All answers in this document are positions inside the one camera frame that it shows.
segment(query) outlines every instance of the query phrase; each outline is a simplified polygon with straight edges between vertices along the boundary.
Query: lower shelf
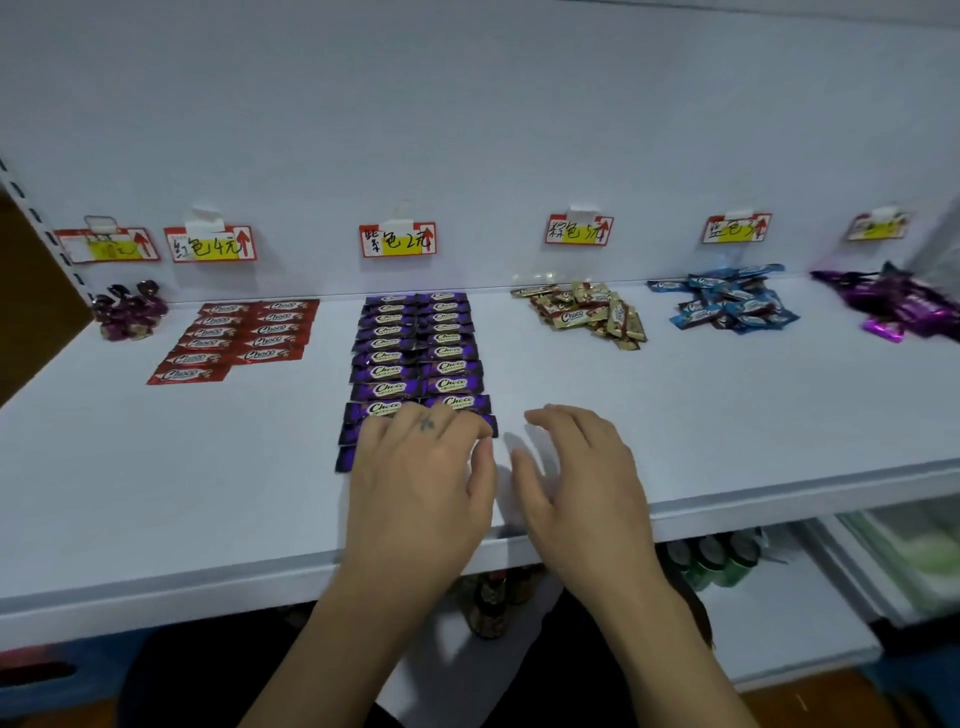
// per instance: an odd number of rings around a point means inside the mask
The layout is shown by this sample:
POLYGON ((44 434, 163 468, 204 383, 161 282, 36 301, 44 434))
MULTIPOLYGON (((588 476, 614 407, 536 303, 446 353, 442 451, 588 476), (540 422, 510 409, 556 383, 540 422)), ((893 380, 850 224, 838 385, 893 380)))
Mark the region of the lower shelf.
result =
MULTIPOLYGON (((708 587, 716 656, 745 692, 879 657, 874 634, 783 527, 771 555, 733 589, 708 587)), ((479 725, 506 690, 561 586, 540 583, 500 640, 474 638, 451 598, 420 630, 377 702, 409 728, 479 725)))

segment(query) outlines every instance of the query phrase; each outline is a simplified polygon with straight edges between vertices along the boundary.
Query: white backdrop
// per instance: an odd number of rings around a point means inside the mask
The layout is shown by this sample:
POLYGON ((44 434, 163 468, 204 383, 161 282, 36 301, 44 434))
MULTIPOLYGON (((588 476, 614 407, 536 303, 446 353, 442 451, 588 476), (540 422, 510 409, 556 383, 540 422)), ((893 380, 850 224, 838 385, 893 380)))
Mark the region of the white backdrop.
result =
POLYGON ((145 226, 179 301, 636 279, 703 267, 711 214, 774 213, 745 262, 823 262, 856 212, 960 190, 960 34, 555 0, 34 0, 0 6, 0 158, 42 219, 145 226), (610 245, 541 244, 597 205, 610 245), (169 262, 192 205, 253 264, 169 262), (435 220, 440 254, 363 260, 357 226, 435 220))

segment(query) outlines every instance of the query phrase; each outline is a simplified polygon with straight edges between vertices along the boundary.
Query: shelf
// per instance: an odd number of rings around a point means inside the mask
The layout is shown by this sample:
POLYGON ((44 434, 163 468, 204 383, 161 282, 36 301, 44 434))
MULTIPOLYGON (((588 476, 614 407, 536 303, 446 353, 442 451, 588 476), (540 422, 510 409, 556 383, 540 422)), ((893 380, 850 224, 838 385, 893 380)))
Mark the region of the shelf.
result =
MULTIPOLYGON (((741 692, 826 669, 862 665, 880 655, 873 633, 782 528, 769 529, 778 558, 761 562, 733 589, 701 592, 716 657, 741 692)), ((560 593, 551 577, 513 613, 507 634, 487 643, 472 636, 453 599, 415 637, 377 702, 408 728, 480 725, 506 690, 540 620, 560 593)))
MULTIPOLYGON (((803 318, 748 336, 677 330, 682 296, 616 285, 647 328, 640 352, 471 291, 497 462, 523 445, 555 473, 523 410, 596 409, 635 453, 658 540, 960 490, 960 347, 890 344, 825 287, 771 282, 803 318)), ((91 326, 0 410, 0 649, 316 596, 343 543, 333 466, 360 305, 324 299, 300 361, 196 385, 144 382, 197 306, 140 342, 91 326)), ((468 572, 538 560, 501 474, 468 572)))

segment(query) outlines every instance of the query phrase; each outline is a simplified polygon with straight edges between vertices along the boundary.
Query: pile of candy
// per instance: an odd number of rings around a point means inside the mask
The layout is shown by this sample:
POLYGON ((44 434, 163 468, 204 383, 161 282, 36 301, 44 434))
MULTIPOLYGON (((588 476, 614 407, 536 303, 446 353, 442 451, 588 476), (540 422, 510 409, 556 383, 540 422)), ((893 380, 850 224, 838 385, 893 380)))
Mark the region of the pile of candy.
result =
POLYGON ((100 324, 100 334, 108 341, 145 339, 169 310, 156 293, 160 286, 154 280, 142 280, 136 285, 139 295, 132 295, 125 285, 107 289, 116 301, 100 294, 93 299, 93 320, 100 324))
POLYGON ((337 473, 353 469, 363 421, 393 415, 406 401, 476 412, 497 436, 473 333, 466 293, 367 298, 353 345, 353 390, 344 408, 337 473))
POLYGON ((678 304, 680 313, 670 319, 677 328, 710 322, 714 328, 750 333, 784 328, 800 318, 764 283, 766 274, 781 271, 779 263, 720 268, 685 279, 648 280, 647 286, 655 293, 693 294, 693 301, 678 304))
POLYGON ((515 298, 529 299, 545 324, 557 328, 586 326, 594 335, 611 339, 619 349, 635 352, 647 340, 636 309, 606 283, 577 280, 569 286, 516 288, 515 298))
POLYGON ((810 275, 833 288, 850 308, 869 314, 860 327, 871 334, 895 343, 907 331, 960 341, 960 304, 917 283, 913 274, 893 263, 884 263, 879 273, 813 271, 810 275))
POLYGON ((319 305, 319 299, 204 303, 147 384, 223 381, 234 365, 301 359, 319 305))

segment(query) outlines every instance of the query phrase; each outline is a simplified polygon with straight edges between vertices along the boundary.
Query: forearm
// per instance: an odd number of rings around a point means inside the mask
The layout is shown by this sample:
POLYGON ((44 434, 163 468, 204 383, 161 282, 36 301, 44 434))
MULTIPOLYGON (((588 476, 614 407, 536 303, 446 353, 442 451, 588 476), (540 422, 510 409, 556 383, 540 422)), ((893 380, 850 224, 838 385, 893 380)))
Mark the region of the forearm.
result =
POLYGON ((591 609, 627 677, 637 722, 650 728, 756 728, 665 579, 625 588, 591 609))
POLYGON ((338 574, 240 728, 363 725, 424 614, 338 574))

